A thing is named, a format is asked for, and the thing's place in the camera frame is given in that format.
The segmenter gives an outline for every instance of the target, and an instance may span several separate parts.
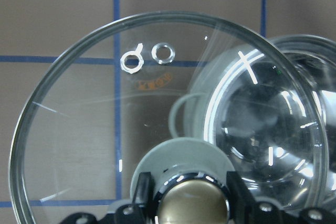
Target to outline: bolt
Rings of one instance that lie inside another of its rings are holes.
[[[124,215],[131,215],[133,213],[133,207],[126,207],[122,212]]]
[[[272,205],[266,202],[261,203],[259,205],[259,208],[261,211],[264,211],[264,212],[271,212],[273,209]]]
[[[86,224],[88,223],[89,219],[87,216],[83,215],[82,217],[76,220],[76,224]]]
[[[322,213],[316,209],[309,210],[308,216],[313,220],[322,220]]]

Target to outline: screw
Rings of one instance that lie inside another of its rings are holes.
[[[322,220],[322,213],[316,209],[309,210],[308,216],[313,220]]]
[[[264,211],[264,212],[271,212],[273,209],[272,205],[266,202],[261,203],[259,205],[259,208],[261,211]]]
[[[124,215],[131,215],[133,213],[133,207],[126,207],[122,212]]]
[[[88,223],[89,219],[87,216],[83,215],[82,217],[76,220],[76,224],[86,224]]]

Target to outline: silver ring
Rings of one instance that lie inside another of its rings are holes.
[[[168,48],[170,51],[170,55],[166,58],[166,59],[159,59],[156,55],[157,51],[160,48]],[[152,58],[158,63],[158,64],[167,64],[167,63],[171,63],[174,58],[175,58],[175,50],[172,48],[171,45],[169,45],[168,43],[165,42],[161,42],[161,43],[157,43],[153,48],[152,48]]]
[[[143,45],[142,43],[139,43],[135,51],[128,51],[123,54],[120,58],[120,67],[123,71],[133,74],[141,70],[144,60],[141,56],[141,51],[142,51]],[[129,68],[126,66],[126,61],[128,56],[135,56],[138,60],[138,65],[135,68]]]

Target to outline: orange logo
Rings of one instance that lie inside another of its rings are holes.
[[[137,81],[135,86],[138,90],[142,91],[155,90],[166,86],[172,79],[172,74],[167,72],[155,80]]]

